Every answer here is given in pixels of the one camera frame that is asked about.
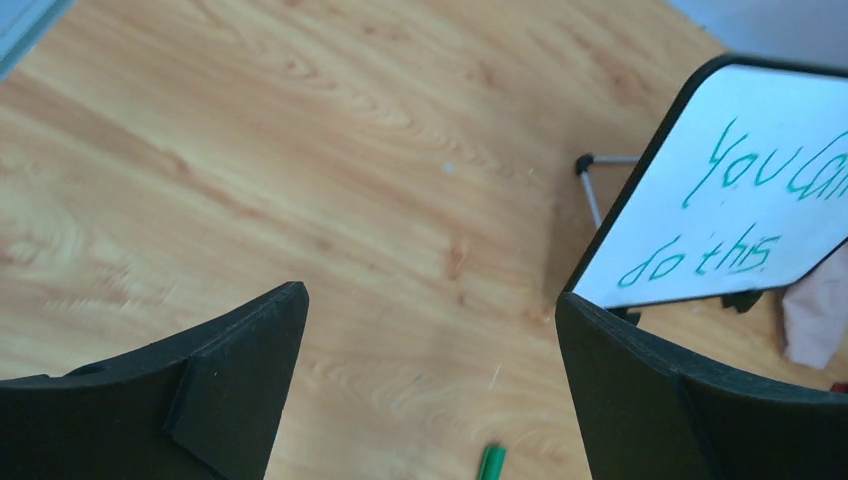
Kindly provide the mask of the small black-framed whiteboard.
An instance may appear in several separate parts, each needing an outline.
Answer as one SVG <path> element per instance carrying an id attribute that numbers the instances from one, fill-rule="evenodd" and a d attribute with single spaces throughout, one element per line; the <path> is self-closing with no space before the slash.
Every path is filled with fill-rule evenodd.
<path id="1" fill-rule="evenodd" d="M 565 291 L 607 310 L 764 292 L 846 241 L 846 70 L 725 53 L 684 83 Z"/>

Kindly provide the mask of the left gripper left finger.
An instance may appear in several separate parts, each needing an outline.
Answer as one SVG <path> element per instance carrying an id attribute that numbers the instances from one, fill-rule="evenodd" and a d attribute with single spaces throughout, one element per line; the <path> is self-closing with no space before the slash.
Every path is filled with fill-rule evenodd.
<path id="1" fill-rule="evenodd" d="M 1 384 L 5 479 L 261 479 L 307 321 L 288 282 L 145 347 Z"/>

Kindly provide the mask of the green marker cap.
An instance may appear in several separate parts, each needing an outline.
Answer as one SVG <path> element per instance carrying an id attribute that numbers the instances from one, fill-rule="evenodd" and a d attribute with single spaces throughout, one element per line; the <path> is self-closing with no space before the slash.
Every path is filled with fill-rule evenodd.
<path id="1" fill-rule="evenodd" d="M 505 463 L 507 449 L 501 445 L 488 445 L 481 457 L 478 480 L 499 480 Z"/>

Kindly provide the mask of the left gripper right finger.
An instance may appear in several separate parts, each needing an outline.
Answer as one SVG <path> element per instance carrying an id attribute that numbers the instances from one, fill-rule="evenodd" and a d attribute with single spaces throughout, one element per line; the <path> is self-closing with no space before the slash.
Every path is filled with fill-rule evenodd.
<path id="1" fill-rule="evenodd" d="M 847 397 L 751 374 L 571 292 L 559 346 L 595 479 L 843 479 Z"/>

